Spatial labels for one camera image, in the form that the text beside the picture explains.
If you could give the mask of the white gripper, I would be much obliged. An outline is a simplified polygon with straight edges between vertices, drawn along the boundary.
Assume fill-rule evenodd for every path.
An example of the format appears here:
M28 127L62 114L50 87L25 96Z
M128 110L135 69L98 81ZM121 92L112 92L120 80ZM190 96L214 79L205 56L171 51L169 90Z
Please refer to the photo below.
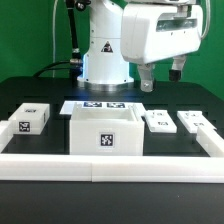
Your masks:
M203 12L199 5L183 15L175 5L128 4L122 16L121 54L137 66L143 92L154 89L154 65L148 64L173 58L169 80L178 82L186 56L201 44Z

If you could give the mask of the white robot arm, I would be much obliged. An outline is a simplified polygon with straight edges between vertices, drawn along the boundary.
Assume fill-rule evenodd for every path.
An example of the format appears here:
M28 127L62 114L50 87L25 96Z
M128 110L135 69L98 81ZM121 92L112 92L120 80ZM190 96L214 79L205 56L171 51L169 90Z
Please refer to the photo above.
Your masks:
M80 85L115 91L131 86L135 64L140 88L154 89L155 63L172 59L169 79L181 79L187 55L199 49L210 28L210 0L90 0L90 45Z

